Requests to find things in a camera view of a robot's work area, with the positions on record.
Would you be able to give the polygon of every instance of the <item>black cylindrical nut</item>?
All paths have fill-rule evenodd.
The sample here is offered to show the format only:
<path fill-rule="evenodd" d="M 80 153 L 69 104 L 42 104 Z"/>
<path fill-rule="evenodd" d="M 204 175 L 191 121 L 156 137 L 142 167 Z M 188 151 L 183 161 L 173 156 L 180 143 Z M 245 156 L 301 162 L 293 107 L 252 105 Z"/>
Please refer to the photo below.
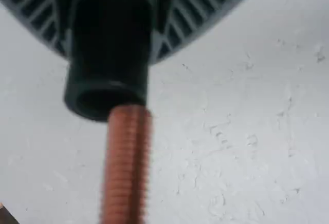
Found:
<path fill-rule="evenodd" d="M 105 122 L 122 104 L 145 105 L 151 51 L 150 0 L 80 0 L 65 103 Z"/>

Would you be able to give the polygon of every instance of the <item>textured white surface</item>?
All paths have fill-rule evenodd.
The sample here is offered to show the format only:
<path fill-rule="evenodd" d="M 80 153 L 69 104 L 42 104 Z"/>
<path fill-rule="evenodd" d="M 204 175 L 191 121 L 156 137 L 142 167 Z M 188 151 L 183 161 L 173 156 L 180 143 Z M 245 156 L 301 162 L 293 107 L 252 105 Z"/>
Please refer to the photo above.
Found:
<path fill-rule="evenodd" d="M 329 0 L 247 0 L 151 69 L 148 223 L 329 223 Z M 105 126 L 67 64 L 0 10 L 0 199 L 22 224 L 97 223 Z"/>

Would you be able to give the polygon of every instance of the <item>black plastic nut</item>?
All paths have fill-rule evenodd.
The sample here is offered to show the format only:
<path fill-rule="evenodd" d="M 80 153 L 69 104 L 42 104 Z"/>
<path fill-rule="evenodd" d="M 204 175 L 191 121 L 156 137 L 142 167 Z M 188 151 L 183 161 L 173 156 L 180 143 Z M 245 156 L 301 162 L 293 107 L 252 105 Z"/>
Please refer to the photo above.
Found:
<path fill-rule="evenodd" d="M 95 121 L 122 104 L 145 105 L 151 51 L 150 0 L 80 0 L 65 103 Z"/>

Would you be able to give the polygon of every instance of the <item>copper threaded rod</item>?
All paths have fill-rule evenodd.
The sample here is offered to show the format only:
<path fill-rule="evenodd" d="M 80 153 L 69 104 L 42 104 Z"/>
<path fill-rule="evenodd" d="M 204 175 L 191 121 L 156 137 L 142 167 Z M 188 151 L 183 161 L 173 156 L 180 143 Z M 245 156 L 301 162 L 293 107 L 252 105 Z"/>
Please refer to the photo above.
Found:
<path fill-rule="evenodd" d="M 0 202 L 0 224 L 19 224 L 10 214 L 6 207 Z"/>
<path fill-rule="evenodd" d="M 152 117 L 143 106 L 113 109 L 108 119 L 101 224 L 142 224 Z"/>

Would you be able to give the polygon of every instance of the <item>white plaster surface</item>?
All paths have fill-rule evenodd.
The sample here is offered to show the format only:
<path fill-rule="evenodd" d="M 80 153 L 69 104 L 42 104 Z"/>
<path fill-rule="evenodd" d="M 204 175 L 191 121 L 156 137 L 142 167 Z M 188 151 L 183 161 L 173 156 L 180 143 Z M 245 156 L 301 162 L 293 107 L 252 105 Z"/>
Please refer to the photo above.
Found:
<path fill-rule="evenodd" d="M 329 223 L 328 2 L 246 0 L 152 67 L 147 223 Z M 0 201 L 97 223 L 105 126 L 69 113 L 67 63 L 3 7 L 0 28 Z"/>

